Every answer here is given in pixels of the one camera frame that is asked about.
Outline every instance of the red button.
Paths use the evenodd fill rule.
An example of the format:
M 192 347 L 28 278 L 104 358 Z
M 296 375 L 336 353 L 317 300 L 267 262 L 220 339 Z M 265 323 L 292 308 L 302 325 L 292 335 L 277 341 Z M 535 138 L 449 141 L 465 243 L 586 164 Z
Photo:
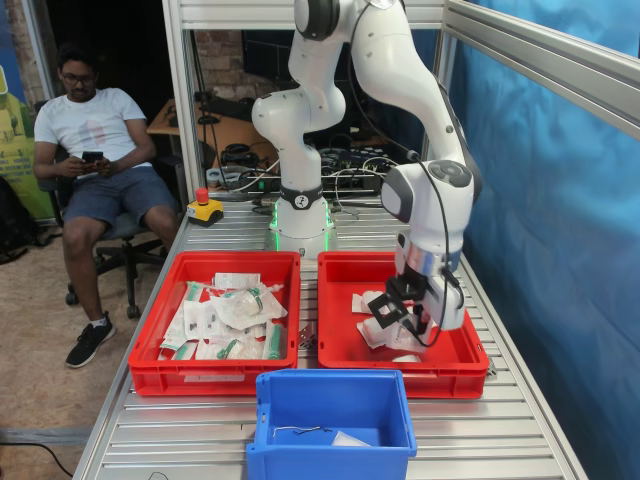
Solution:
M 209 190 L 206 188 L 196 189 L 196 201 L 200 205 L 206 205 L 209 203 Z

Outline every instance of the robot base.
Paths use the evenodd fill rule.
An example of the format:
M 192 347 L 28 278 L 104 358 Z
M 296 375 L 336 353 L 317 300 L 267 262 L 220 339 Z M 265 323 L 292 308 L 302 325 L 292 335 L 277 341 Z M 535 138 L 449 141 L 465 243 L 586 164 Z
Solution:
M 269 230 L 265 240 L 265 250 L 274 252 L 299 252 L 306 260 L 315 260 L 322 252 L 338 249 L 338 235 L 335 229 L 313 238 L 291 238 L 280 232 Z
M 337 249 L 338 236 L 324 198 L 307 210 L 296 210 L 282 198 L 276 202 L 267 232 L 265 249 L 300 252 L 315 259 L 321 252 Z

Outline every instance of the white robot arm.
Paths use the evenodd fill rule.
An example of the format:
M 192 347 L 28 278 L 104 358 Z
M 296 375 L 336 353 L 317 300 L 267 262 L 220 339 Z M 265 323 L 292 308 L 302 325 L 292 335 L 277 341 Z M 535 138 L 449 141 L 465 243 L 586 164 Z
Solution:
M 257 130 L 280 155 L 279 232 L 311 238 L 327 228 L 320 156 L 304 144 L 303 134 L 335 125 L 344 116 L 345 100 L 334 75 L 343 43 L 351 42 L 362 89 L 418 117 L 436 158 L 420 163 L 410 152 L 417 163 L 387 175 L 382 204 L 409 224 L 410 234 L 398 237 L 397 275 L 387 282 L 387 294 L 372 302 L 372 311 L 383 328 L 402 323 L 409 318 L 402 300 L 413 299 L 423 318 L 433 318 L 441 329 L 459 328 L 462 292 L 447 284 L 457 287 L 451 271 L 457 267 L 480 176 L 446 92 L 416 52 L 403 5 L 399 0 L 296 0 L 295 20 L 289 70 L 300 87 L 263 97 L 253 110 Z M 383 306 L 391 314 L 380 315 Z

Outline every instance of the blue plastic box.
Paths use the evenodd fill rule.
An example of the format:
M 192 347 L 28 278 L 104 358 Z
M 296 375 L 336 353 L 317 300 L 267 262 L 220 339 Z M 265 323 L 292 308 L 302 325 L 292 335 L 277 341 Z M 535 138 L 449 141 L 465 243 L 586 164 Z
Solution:
M 406 478 L 417 449 L 401 372 L 281 370 L 256 386 L 249 480 Z M 338 431 L 371 447 L 331 446 Z

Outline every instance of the chair wheel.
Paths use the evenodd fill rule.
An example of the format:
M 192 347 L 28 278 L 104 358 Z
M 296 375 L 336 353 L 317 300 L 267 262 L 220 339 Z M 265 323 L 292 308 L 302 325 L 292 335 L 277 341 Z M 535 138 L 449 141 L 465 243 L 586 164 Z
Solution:
M 75 292 L 69 292 L 64 297 L 64 301 L 66 302 L 67 305 L 69 305 L 70 307 L 73 307 L 74 305 L 77 305 L 79 303 L 78 295 L 76 295 Z
M 140 309 L 137 305 L 129 306 L 129 308 L 127 308 L 127 317 L 131 319 L 140 318 Z

